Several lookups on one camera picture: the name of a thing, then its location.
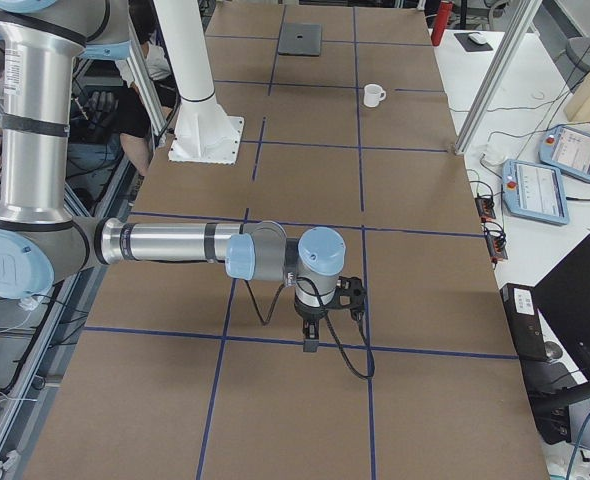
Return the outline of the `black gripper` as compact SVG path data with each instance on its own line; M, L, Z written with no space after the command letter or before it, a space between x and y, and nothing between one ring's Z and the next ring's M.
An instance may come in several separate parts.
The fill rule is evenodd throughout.
M303 351L316 352L319 348L319 321L327 314L327 310L324 306L306 305L298 297L294 299L294 307L304 321Z

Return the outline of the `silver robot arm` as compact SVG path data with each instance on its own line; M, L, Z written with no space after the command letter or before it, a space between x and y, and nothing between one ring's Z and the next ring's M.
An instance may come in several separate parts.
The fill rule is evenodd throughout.
M47 293L74 273L120 261L221 263L228 276L295 290L303 348L336 308L345 243L316 227L289 238L274 222L124 223L64 206L74 60L94 47L136 50L124 1L0 1L5 43L0 297Z

